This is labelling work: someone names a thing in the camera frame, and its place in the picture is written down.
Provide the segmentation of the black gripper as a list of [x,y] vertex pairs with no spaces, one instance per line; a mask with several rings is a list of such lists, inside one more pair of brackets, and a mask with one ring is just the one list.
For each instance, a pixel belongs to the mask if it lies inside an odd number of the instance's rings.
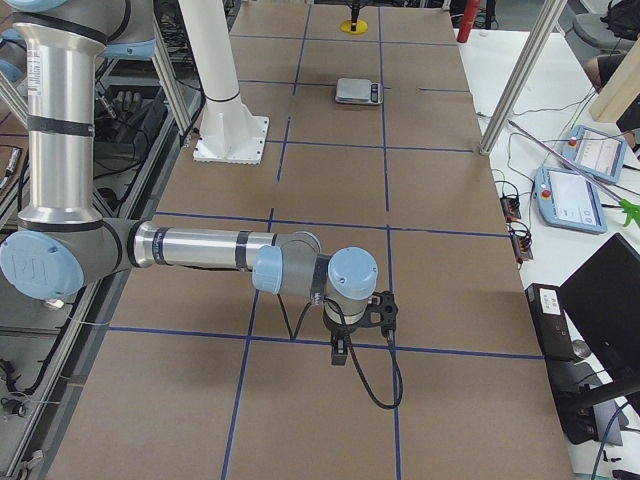
[[342,321],[336,311],[325,309],[323,311],[323,323],[330,332],[331,365],[345,366],[348,359],[348,347],[345,339],[351,337],[360,327],[361,319],[355,316],[346,316]]
[[359,12],[365,7],[364,0],[346,0],[346,5],[351,11],[350,31],[356,32],[359,25]]

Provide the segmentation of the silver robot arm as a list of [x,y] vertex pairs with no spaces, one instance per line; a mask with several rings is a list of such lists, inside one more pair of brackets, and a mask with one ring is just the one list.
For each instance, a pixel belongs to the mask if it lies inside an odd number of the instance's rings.
[[331,359],[355,356],[352,333],[371,326],[374,257],[358,247],[332,255],[306,232],[277,235],[158,227],[106,219],[93,205],[95,63],[151,57],[149,1],[14,1],[27,46],[30,200],[1,246],[11,285],[35,299],[62,298],[109,274],[151,265],[248,271],[254,287],[322,305]]

